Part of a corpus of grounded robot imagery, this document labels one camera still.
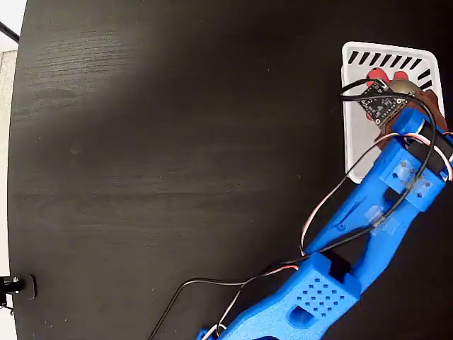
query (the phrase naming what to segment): cable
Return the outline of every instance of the cable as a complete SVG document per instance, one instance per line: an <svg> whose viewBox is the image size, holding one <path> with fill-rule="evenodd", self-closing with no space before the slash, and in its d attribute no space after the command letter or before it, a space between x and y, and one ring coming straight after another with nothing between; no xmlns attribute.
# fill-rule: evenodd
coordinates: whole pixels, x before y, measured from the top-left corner
<svg viewBox="0 0 453 340"><path fill-rule="evenodd" d="M359 81L355 81L354 83L351 83L345 87L342 88L342 93L346 92L347 90L349 89L352 89L353 87L356 87L356 86L359 86L361 84L365 84L367 81L378 81L380 84L381 84L381 81L380 80L377 80L377 79L361 79ZM357 239L361 236L364 236L366 234L368 234L369 232L371 232L373 229L375 229L376 227L378 227L381 223L383 223L383 221L385 221L386 218L388 218L388 216L390 216L392 214L393 211L395 211L395 209L397 209L398 206L400 206L400 204L406 199L407 195L411 192L411 189L412 187L415 185L415 183L417 182L417 180L421 177L423 171L426 169L427 165L428 165L428 162L429 162L429 159L430 157L432 156L433 152L435 151L435 137L436 137L436 132L437 132L437 129L435 128L437 125L436 125L436 122L435 122L435 118L434 118L434 115L432 114L432 111L430 110L430 108L423 102L421 101L420 99L416 98L416 97L412 97L412 96L409 96L409 95L406 95L406 94L403 94L403 93L394 93L394 92L384 92L384 93L380 93L380 94L373 94L373 95L359 95L359 96L343 96L341 95L340 98L343 100L343 101L361 101L361 100L369 100L369 99L377 99L377 98L388 98L388 97L394 97L394 98L402 98L402 99L406 99L407 101L412 101L412 102L415 102L417 103L423 110L426 111L429 119L430 119L430 123L431 125L434 127L432 129L432 136L431 136L431 139L430 139L430 148L428 150L428 153L426 155L426 158L425 160L423 161L421 167L419 168L419 170L417 171L417 173L415 174L413 180L408 184L408 186L406 187L406 190L405 192L401 195L401 197L390 207L389 210L387 210L387 212L385 212L373 225L369 225L369 226L366 226L366 227L361 227L361 228L356 228L356 230L360 230L359 232L355 233L354 235L351 235L351 236L346 236L346 237L342 237L340 239L337 239L337 240L334 240L331 244L325 246L324 248L322 249L319 249L318 251L319 252L325 252L325 251L328 251L330 249L334 249L336 247L339 247L345 243L348 243L348 242L351 242L352 240L354 239ZM388 138L390 137L395 137L397 134L393 135L393 134L390 134L390 135L387 135ZM355 163L355 165L360 162L360 160L363 159L363 157L369 152L371 151L371 149L373 149L376 145L374 144L373 146L371 146ZM346 180L346 178L348 177L349 173L352 171L352 167L351 169L348 170L348 172L346 173L345 175L345 178L343 179L343 181ZM292 265L292 264L296 264L296 263L299 263L300 261L303 261L303 260L306 260L307 258L309 258L311 256L311 254L305 254L303 255L302 257L299 257L298 259L292 259L292 260L289 260L289 261L282 261L281 264L285 264L285 265ZM256 278L260 278L260 277L263 277L263 276L267 276L267 275L272 275L270 273L264 273L264 274L260 274L260 275L257 275L257 276L253 276L252 278L249 278L248 280L244 280L244 281L239 281L239 282L236 282L236 281L222 281L222 280L214 280L214 279L209 279L209 278L194 278L194 279L190 279L190 280L187 280L186 282L184 282L183 284L181 284L179 286L179 288L176 290L175 294L173 295L173 297L171 298L168 306L166 307L166 309L164 310L164 313L161 315L160 319L158 320L158 322L156 323L156 326L154 327L154 329L152 330L152 332L150 333L149 337L148 337L148 340L152 340L155 336L156 336L156 333L157 331L160 329L161 325L164 323L164 320L165 318L167 317L167 315L169 314L171 308L174 306L176 300L178 299L178 296L181 294L182 290L187 287L188 285L192 284L192 283L209 283L209 284L215 284L215 285L225 285L225 286L228 286L228 285L231 285L231 286L235 286L235 285L240 285L241 288L239 289L238 293L236 294L233 302L230 304L229 308L227 308L227 311L226 313L224 313L224 316L227 315L227 313L229 312L229 310L231 309L231 307L233 306L233 304L236 302L237 300L237 297L239 296L239 294L241 293L241 289L244 287L244 285L250 283L251 281L255 280Z"/></svg>
<svg viewBox="0 0 453 340"><path fill-rule="evenodd" d="M425 136L423 135L420 135L418 133L407 133L404 135L405 137L411 137L411 138L415 138L416 140L419 140L421 141L423 144L425 145L430 145L430 141L428 138L426 138ZM451 161L449 161L447 159L447 156L445 156L445 154L442 152L442 150L437 146L435 145L434 146L434 150L439 154L439 156L442 158L442 160L444 161L445 163L445 166L447 167L447 171L448 171L448 180L449 181L453 181L453 168L452 168L452 164L450 163Z"/></svg>
<svg viewBox="0 0 453 340"><path fill-rule="evenodd" d="M223 328L224 330L227 329L223 324L219 324L219 327ZM217 325L215 324L214 326L212 326L210 328L209 331L207 331L206 335L204 337L202 337L201 340L208 340L210 338L211 334L214 333L216 329L217 329Z"/></svg>
<svg viewBox="0 0 453 340"><path fill-rule="evenodd" d="M378 81L380 83L380 81L376 80L376 79L360 79L348 86L343 87L341 93L344 93L353 87L364 84L367 81ZM385 92L382 92L379 94L361 94L359 96L340 95L340 98L342 101L363 101L363 100L378 99L378 98L401 98L401 99L405 99L407 101L412 101L412 102L418 104L423 110L426 111L426 114L428 115L428 117L430 119L430 123L432 125L430 148L428 150L428 153L426 154L425 160L423 161L419 170L417 170L417 172L415 173L413 180L406 186L406 190L403 192L403 194L400 196L400 198L376 222L373 223L373 227L378 227L378 226L380 226L380 224L383 223L383 221L385 221L392 214L393 211L395 211L395 209L397 209L397 207L400 206L400 204L402 204L402 202L406 199L406 197L411 192L411 189L413 188L415 183L417 183L418 179L422 176L422 173L426 169L428 162L430 161L430 158L435 151L434 146L435 146L435 140L436 140L436 135L437 135L436 119L434 118L434 115L432 114L431 109L425 104L424 101L420 100L419 98L412 97L412 96L410 96L408 94L404 94L404 93L385 91Z"/></svg>
<svg viewBox="0 0 453 340"><path fill-rule="evenodd" d="M314 208L313 212L310 214L309 218L306 220L303 228L302 228L302 235L301 235L301 240L300 240L300 244L299 244L299 250L301 252L301 255L305 255L304 253L304 240L305 240L305 236L306 236L306 232L308 230L308 228L310 227L310 224L311 222L313 221L314 219L314 216L315 214L319 211L319 209L321 208L321 206L342 186L342 184L346 181L346 179L348 178L348 175L350 174L350 172L359 164L359 162L365 157L365 155L370 152L372 149L374 149L379 143L383 142L384 140L387 140L391 137L410 137L410 138L413 138L413 139L416 139L416 140L419 140L421 141L422 143L426 144L426 145L430 145L430 141L428 138L426 138L425 136L423 135L420 135L418 133L408 133L408 134L405 134L405 135L400 135L396 132L393 132L393 133L390 133L388 135L385 135L381 138L379 138L367 151L365 151L365 153L351 166L351 168L348 170L348 172L346 173L346 175L343 177L343 179L340 181L340 183L337 184L337 186L335 188L333 188L333 190L327 194L326 197L323 198L323 200ZM451 163L448 161L447 157L445 156L445 154L439 149L439 147L435 146L435 151L441 156L442 160L444 161L445 163L445 166L447 167L447 170L448 170L448 179L450 181L453 181L453 168L452 168L452 165Z"/></svg>
<svg viewBox="0 0 453 340"><path fill-rule="evenodd" d="M8 38L14 40L16 43L19 43L20 39L19 35L1 21L0 21L0 32L4 33Z"/></svg>
<svg viewBox="0 0 453 340"><path fill-rule="evenodd" d="M350 167L350 169L348 170L348 172L346 172L346 175L343 177L343 179L340 181L340 183L337 184L337 186L335 188L333 188L333 190L327 194L327 196L314 208L313 212L310 214L309 218L306 220L303 228L302 228L302 235L301 235L301 239L300 239L300 244L299 244L299 250L302 254L302 256L305 255L304 253L304 239L305 239L305 235L306 235L306 232L308 230L308 228L310 227L310 224L311 222L313 221L314 219L314 216L317 214L317 212L319 211L319 209L321 208L321 206L341 187L341 185L343 183L345 183L346 179L348 179L348 176L349 174L351 173L352 170L354 170L354 168L360 163L360 161L362 161L362 159L364 159L364 157L371 151L373 150L380 142L383 142L384 140L387 140L391 137L396 137L396 136L399 136L398 133L396 132L393 132L393 133L390 133L388 135L385 135L381 138L379 138L370 148L368 148L364 153L363 155Z"/></svg>
<svg viewBox="0 0 453 340"><path fill-rule="evenodd" d="M288 266L288 268L294 268L294 267L299 268L298 266ZM175 305L175 302L178 299L178 296L181 294L183 289L185 287L187 287L188 285L191 285L193 283L209 283L209 284L212 284L212 285L226 285L226 286L241 285L241 286L243 286L243 285L255 280L256 278L261 278L261 277L264 277L264 276L272 275L271 273L272 272L265 272L265 273L262 273L262 274L258 274L258 275L252 276L251 278L249 278L247 280L243 280L243 281L223 281L223 280L215 280L215 279L212 279L212 278L191 278L190 280L187 280L187 281L183 282L178 287L176 292L173 294L173 297L171 298L171 300L168 303L166 309L164 310L164 312L162 313L162 315L159 318L158 322L156 323L156 326L154 326L153 330L151 331L150 335L148 336L148 340L152 340L156 336L157 332L159 331L159 329L161 328L162 324L164 323L165 318L168 316L171 308Z"/></svg>
<svg viewBox="0 0 453 340"><path fill-rule="evenodd" d="M280 268L277 268L275 269L274 271L269 271L267 273L264 273L260 276L256 276L256 277L253 277L253 278L249 278L247 280L247 282L245 282L238 290L238 292L236 293L236 295L234 296L233 300L231 301L231 303L229 304L229 306L226 308L224 314L222 315L222 317L220 317L220 320L219 322L217 323L217 325L220 325L224 320L225 320L225 317L227 317L229 311L232 309L232 307L234 306L234 304L236 303L236 301L238 300L241 292L242 292L242 289L248 285L250 282L254 281L255 279L257 278L264 278L266 276L269 276L269 275L274 275L276 273L279 273L280 271L283 271L285 269L294 269L296 271L299 270L299 266L295 266L295 265L286 265L286 266L283 266L283 267L280 267ZM217 329L216 329L216 333L217 333L217 336L220 337L220 333L219 333L219 327L217 326Z"/></svg>

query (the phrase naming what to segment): black clamp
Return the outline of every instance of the black clamp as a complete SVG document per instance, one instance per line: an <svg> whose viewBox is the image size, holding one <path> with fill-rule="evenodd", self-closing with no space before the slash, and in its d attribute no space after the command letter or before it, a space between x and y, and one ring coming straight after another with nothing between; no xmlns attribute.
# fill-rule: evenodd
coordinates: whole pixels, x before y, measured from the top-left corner
<svg viewBox="0 0 453 340"><path fill-rule="evenodd" d="M13 311L8 307L6 295L21 294L26 300L34 300L36 297L36 282L32 275L25 278L17 277L0 277L0 308L6 308Z"/></svg>

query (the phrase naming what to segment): black stripe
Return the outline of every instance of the black stripe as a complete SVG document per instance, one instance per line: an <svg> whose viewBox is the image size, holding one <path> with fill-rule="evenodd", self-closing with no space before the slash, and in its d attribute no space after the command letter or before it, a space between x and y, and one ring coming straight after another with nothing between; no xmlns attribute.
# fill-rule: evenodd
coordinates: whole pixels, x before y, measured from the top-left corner
<svg viewBox="0 0 453 340"><path fill-rule="evenodd" d="M390 59L391 55L386 55L384 60L382 60L381 67L383 67Z"/></svg>
<svg viewBox="0 0 453 340"><path fill-rule="evenodd" d="M390 67L395 67L396 64L401 60L402 56L397 55L394 62L391 63Z"/></svg>
<svg viewBox="0 0 453 340"><path fill-rule="evenodd" d="M370 65L370 66L373 66L374 63L379 59L380 56L381 56L380 53L375 53L375 54L374 54L374 57L373 57L373 59L371 60L371 62L369 63L369 65Z"/></svg>
<svg viewBox="0 0 453 340"><path fill-rule="evenodd" d="M359 54L359 52L357 52L357 51L352 52L348 63L352 64L352 62L354 61L354 59L357 57L358 54Z"/></svg>
<svg viewBox="0 0 453 340"><path fill-rule="evenodd" d="M420 62L422 61L422 59L418 58L411 66L411 69L415 69L415 67L420 64Z"/></svg>
<svg viewBox="0 0 453 340"><path fill-rule="evenodd" d="M369 56L369 52L365 52L362 56L362 59L359 61L359 65L362 65L365 62L365 60L368 58L368 56Z"/></svg>
<svg viewBox="0 0 453 340"><path fill-rule="evenodd" d="M430 86L432 86L432 81L429 80L426 83L424 83L422 86L420 86L420 90L427 89Z"/></svg>
<svg viewBox="0 0 453 340"><path fill-rule="evenodd" d="M16 32L13 32L9 27L5 26L1 21L0 21L0 32L5 33L5 35L14 40L15 42L19 43L19 36L17 35Z"/></svg>
<svg viewBox="0 0 453 340"><path fill-rule="evenodd" d="M420 76L417 77L417 80L421 80L427 76L429 76L431 74L431 70L430 69L427 69L426 71L424 71Z"/></svg>
<svg viewBox="0 0 453 340"><path fill-rule="evenodd" d="M404 63L400 66L400 69L403 69L404 67L407 66L407 64L412 60L412 57L407 57L406 60L404 60Z"/></svg>

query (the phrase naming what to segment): wood grain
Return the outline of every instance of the wood grain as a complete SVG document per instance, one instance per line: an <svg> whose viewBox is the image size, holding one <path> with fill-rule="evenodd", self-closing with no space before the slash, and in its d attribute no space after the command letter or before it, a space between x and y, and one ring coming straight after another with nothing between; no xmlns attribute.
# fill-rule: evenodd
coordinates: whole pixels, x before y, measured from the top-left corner
<svg viewBox="0 0 453 340"><path fill-rule="evenodd" d="M11 270L34 273L39 296L14 301L18 338L145 339L181 281L243 278L295 255L304 218L344 169L341 46L431 50L448 112L448 7L29 1L8 225ZM414 223L389 270L326 339L423 339L448 327L452 231L442 213L451 194ZM258 283L234 313L276 284ZM194 339L233 294L188 290L159 339Z"/></svg>

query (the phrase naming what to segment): ventilation holes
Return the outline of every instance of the ventilation holes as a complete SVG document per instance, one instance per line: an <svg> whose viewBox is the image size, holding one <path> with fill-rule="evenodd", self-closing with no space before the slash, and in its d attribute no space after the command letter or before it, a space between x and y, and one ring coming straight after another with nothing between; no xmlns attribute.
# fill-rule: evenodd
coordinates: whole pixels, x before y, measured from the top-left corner
<svg viewBox="0 0 453 340"><path fill-rule="evenodd" d="M424 71L420 76L417 77L417 80L421 80L427 76L429 76L431 74L431 70L430 69L427 69L426 71Z"/></svg>
<svg viewBox="0 0 453 340"><path fill-rule="evenodd" d="M417 65L420 64L421 61L422 61L422 59L417 58L417 60L412 64L410 69L415 69L417 67Z"/></svg>
<svg viewBox="0 0 453 340"><path fill-rule="evenodd" d="M395 67L396 64L398 64L398 62L401 60L402 56L400 55L397 55L394 62L391 63L390 67Z"/></svg>
<svg viewBox="0 0 453 340"><path fill-rule="evenodd" d="M432 86L432 81L429 80L426 83L424 83L422 86L420 86L420 90L425 90L430 86Z"/></svg>
<svg viewBox="0 0 453 340"><path fill-rule="evenodd" d="M352 64L352 62L354 61L354 59L357 57L358 54L359 54L359 52L357 52L357 51L352 52L348 63Z"/></svg>
<svg viewBox="0 0 453 340"><path fill-rule="evenodd" d="M408 63L412 60L412 57L407 57L406 60L404 60L403 64L399 67L400 69L403 69L408 65Z"/></svg>
<svg viewBox="0 0 453 340"><path fill-rule="evenodd" d="M365 52L362 56L362 59L360 59L360 61L359 61L359 65L363 65L365 60L367 60L368 56L369 56L369 52Z"/></svg>
<svg viewBox="0 0 453 340"><path fill-rule="evenodd" d="M379 59L379 57L381 56L380 53L375 53L374 54L374 57L373 59L371 59L371 62L369 63L370 66L373 66L375 62L377 62L377 60Z"/></svg>
<svg viewBox="0 0 453 340"><path fill-rule="evenodd" d="M385 66L385 64L389 61L390 57L391 57L391 55L386 55L384 57L384 60L382 60L382 62L381 62L381 67Z"/></svg>

